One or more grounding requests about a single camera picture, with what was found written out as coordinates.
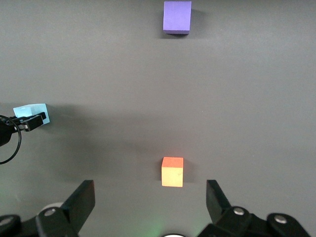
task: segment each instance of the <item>cube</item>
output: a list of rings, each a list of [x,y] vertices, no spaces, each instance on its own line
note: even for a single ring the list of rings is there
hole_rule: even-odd
[[[49,116],[48,116],[46,104],[25,105],[25,106],[13,108],[13,111],[17,118],[29,117],[32,115],[37,115],[41,112],[45,112],[46,118],[43,120],[43,124],[49,123]]]
[[[183,186],[183,158],[164,157],[161,166],[161,182],[165,187]]]
[[[163,31],[167,34],[187,35],[190,32],[191,1],[165,1]]]

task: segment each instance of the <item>screw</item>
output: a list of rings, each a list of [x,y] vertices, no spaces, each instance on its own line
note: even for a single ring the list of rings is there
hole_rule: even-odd
[[[275,220],[276,222],[279,222],[281,224],[286,224],[287,223],[287,220],[284,216],[281,216],[281,215],[276,215],[275,216]]]
[[[2,221],[0,221],[0,226],[4,226],[6,224],[9,224],[11,221],[13,220],[13,217],[10,216],[8,218],[3,219]]]
[[[245,214],[244,210],[242,210],[240,207],[236,207],[234,209],[234,213],[239,216],[242,216],[243,214]]]
[[[49,210],[47,210],[45,213],[44,213],[44,216],[51,216],[52,214],[54,214],[55,213],[55,209],[54,208],[52,208],[52,209],[49,209]]]

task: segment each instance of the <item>purple cube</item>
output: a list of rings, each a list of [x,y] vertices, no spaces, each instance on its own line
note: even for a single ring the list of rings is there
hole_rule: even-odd
[[[190,31],[191,1],[165,1],[163,31],[167,34],[187,35]]]

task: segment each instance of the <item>light blue cube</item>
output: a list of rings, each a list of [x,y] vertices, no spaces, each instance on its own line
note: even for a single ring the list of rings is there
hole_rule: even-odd
[[[49,117],[47,112],[46,104],[33,104],[25,105],[17,108],[13,108],[15,116],[19,117],[29,117],[32,115],[37,115],[41,112],[45,112],[46,118],[43,120],[43,124],[49,123]]]

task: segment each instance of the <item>orange cube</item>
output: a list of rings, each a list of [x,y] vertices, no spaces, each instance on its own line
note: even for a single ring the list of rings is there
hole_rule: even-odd
[[[161,166],[161,182],[166,187],[183,187],[183,158],[164,157]]]

